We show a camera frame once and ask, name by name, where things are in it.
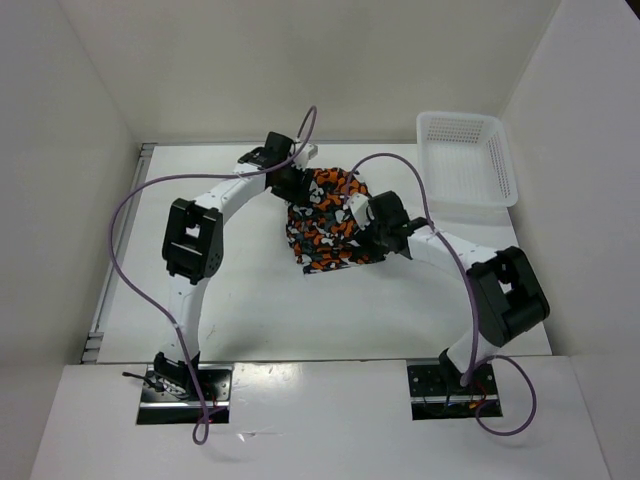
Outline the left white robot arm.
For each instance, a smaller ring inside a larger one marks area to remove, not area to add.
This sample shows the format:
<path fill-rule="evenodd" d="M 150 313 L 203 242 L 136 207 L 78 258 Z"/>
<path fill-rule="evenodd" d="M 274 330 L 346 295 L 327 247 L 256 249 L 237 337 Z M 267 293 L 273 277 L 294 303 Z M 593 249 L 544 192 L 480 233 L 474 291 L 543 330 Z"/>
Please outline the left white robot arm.
<path fill-rule="evenodd" d="M 162 258 L 169 274 L 168 312 L 176 338 L 160 348 L 153 368 L 175 398 L 191 398 L 200 385 L 199 323 L 209 281 L 222 264 L 225 223 L 266 190 L 288 202 L 301 199 L 311 181 L 307 166 L 317 151 L 314 144 L 271 132 L 209 191 L 172 203 Z"/>

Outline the orange camouflage shorts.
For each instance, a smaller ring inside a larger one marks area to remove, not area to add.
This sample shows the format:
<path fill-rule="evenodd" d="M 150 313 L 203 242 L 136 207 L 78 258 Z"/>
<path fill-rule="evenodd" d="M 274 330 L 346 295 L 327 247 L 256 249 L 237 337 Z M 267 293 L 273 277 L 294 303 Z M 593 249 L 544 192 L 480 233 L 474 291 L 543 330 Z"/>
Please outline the orange camouflage shorts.
<path fill-rule="evenodd" d="M 315 168 L 309 173 L 308 193 L 302 203 L 287 207 L 285 223 L 288 246 L 302 272 L 324 273 L 384 260 L 384 253 L 364 244 L 344 203 L 345 192 L 370 195 L 361 177 L 338 167 Z"/>

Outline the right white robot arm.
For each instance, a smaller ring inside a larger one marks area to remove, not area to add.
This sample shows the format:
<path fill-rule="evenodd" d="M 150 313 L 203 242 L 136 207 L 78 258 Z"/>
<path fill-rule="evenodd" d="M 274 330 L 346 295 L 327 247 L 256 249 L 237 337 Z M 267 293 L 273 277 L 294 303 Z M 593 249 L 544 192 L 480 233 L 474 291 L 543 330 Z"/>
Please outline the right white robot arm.
<path fill-rule="evenodd" d="M 382 252 L 424 262 L 463 281 L 472 326 L 438 357 L 438 378 L 446 391 L 464 391 L 482 361 L 549 316 L 549 302 L 520 248 L 496 250 L 439 230 L 424 217 L 411 219 L 392 191 L 354 194 L 347 206 L 364 239 Z"/>

